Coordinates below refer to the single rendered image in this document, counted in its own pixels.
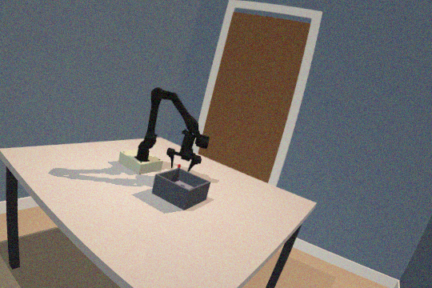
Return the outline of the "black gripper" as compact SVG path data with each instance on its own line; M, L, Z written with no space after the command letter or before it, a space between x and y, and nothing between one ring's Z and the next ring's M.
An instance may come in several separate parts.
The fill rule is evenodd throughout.
M174 156L177 155L177 156L181 157L182 156L182 150L184 150L184 149L190 150L190 149L192 149L192 146L189 146L187 144L182 143L181 149L179 152L176 152L175 149L168 148L166 154L169 155L169 157L171 159L171 168L173 167ZM189 164L188 172L193 165L201 164L201 161L202 161L201 157L198 155L195 155L194 160L191 160L191 162Z

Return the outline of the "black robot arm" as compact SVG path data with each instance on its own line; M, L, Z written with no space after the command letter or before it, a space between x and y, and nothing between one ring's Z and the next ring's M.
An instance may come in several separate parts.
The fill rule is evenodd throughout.
M162 88L160 87L156 87L151 91L151 110L150 110L148 129L144 140L141 141L141 143L138 145L138 152L137 152L136 159L138 159L140 162L150 161L148 160L148 156L150 152L149 149L156 144L157 135L154 134L154 128L155 128L155 123L156 123L156 118L158 113L158 105L160 104L160 101L162 99L172 100L172 102L176 106L176 109L184 119L188 131L187 130L182 131L182 134L185 135L182 142L184 144L192 146L196 138L195 140L196 146L207 149L210 136L205 136L200 134L200 131L198 130L198 122L188 113L188 111L180 101L178 94L162 90ZM181 159L189 162L190 160L194 160L195 155L196 154L193 153L193 149L190 150L184 149L182 150Z

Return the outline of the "white square plate with hole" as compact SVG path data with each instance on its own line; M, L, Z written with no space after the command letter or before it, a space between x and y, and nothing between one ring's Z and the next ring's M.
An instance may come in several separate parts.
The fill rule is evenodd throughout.
M191 189L191 188L193 188L194 186L191 186L191 185L189 185L189 184L187 184L187 183L185 183L185 182L182 182L182 181L176 181L175 183L177 183L177 184L179 184L180 186L183 186L183 187L185 187L185 188L187 188L187 189Z

